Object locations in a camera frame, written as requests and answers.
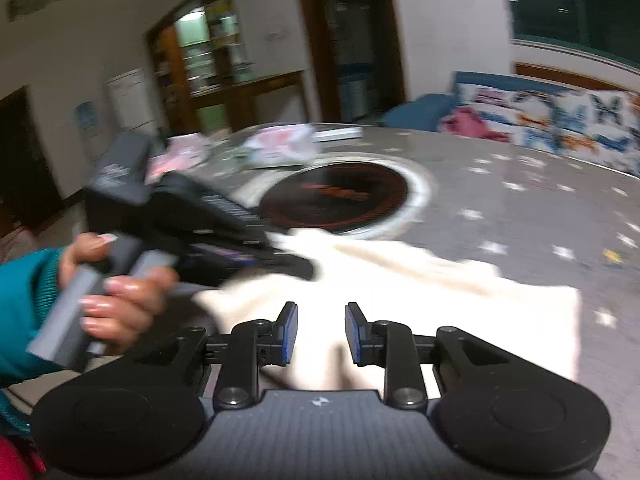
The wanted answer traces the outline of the person left hand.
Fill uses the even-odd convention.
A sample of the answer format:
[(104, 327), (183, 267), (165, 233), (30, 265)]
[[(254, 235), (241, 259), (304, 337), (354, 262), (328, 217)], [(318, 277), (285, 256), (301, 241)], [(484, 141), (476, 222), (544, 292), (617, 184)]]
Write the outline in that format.
[[(100, 261), (110, 252), (106, 234), (81, 233), (61, 252), (58, 282), (66, 288), (78, 266)], [(84, 331), (107, 344), (107, 353), (120, 356), (147, 332), (157, 315), (165, 311), (165, 296), (178, 283), (174, 269), (154, 268), (142, 278), (113, 276), (104, 282), (105, 294), (81, 299)]]

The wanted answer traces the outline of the teal sleeve forearm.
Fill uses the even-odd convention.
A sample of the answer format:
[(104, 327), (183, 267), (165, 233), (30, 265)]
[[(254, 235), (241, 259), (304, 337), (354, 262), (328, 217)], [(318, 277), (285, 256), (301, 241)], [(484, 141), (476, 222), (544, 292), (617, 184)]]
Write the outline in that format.
[(62, 370), (27, 351), (61, 292), (64, 250), (47, 248), (1, 266), (1, 388)]

